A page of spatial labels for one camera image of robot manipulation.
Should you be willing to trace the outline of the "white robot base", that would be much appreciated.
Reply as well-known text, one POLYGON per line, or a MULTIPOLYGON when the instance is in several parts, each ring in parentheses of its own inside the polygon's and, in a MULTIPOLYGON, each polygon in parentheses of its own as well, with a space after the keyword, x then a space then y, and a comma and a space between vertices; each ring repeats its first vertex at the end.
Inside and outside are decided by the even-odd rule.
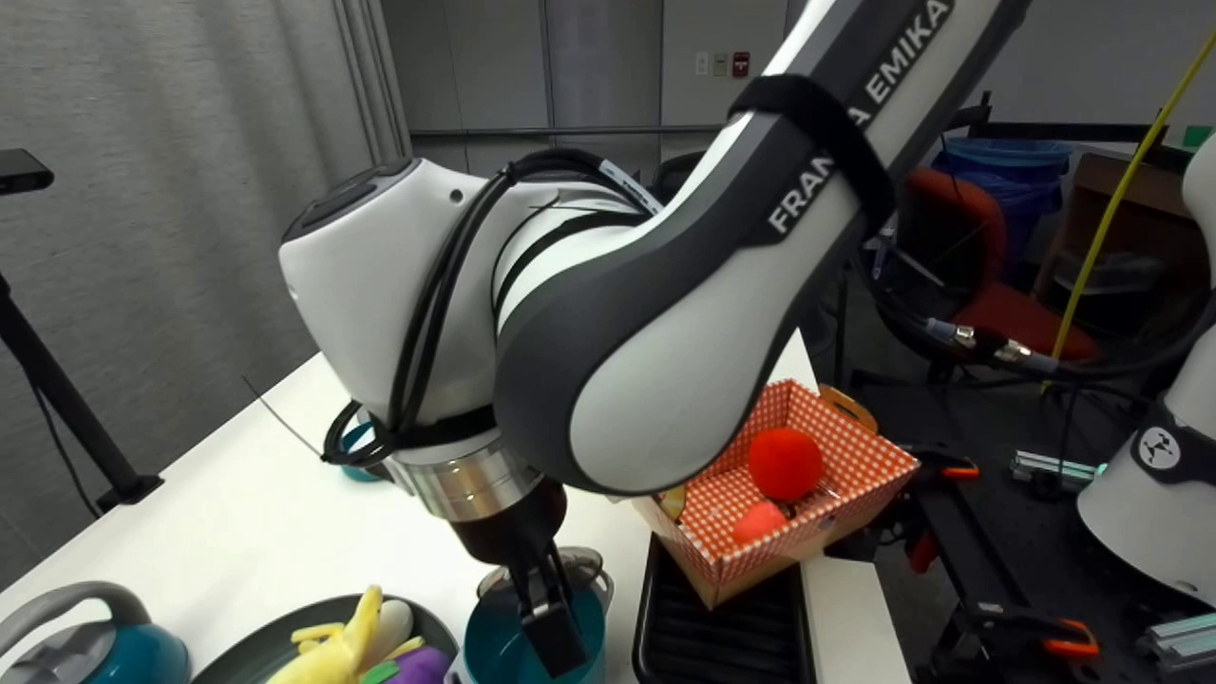
POLYGON ((1105 471, 1075 497, 1084 533, 1124 569, 1216 604, 1216 321, 1105 471))

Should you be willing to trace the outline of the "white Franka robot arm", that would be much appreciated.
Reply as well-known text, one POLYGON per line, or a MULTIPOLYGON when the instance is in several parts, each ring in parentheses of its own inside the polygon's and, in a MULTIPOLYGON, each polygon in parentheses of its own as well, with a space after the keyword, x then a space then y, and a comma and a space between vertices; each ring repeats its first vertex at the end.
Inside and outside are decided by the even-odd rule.
POLYGON ((361 170, 281 235, 283 290, 381 463, 587 660, 556 547, 575 492, 668 492, 734 440, 817 273, 895 213, 1031 0, 805 0, 671 199, 581 148, 361 170))

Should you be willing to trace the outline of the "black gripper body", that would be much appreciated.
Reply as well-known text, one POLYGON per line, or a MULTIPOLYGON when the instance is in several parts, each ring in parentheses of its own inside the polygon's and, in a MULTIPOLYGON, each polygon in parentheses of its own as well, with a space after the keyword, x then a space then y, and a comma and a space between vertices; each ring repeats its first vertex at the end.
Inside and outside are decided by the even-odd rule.
POLYGON ((556 533, 566 522, 566 492, 538 479, 518 506, 483 518, 454 522, 462 550, 477 564, 505 568, 518 592, 544 583, 556 550, 556 533))

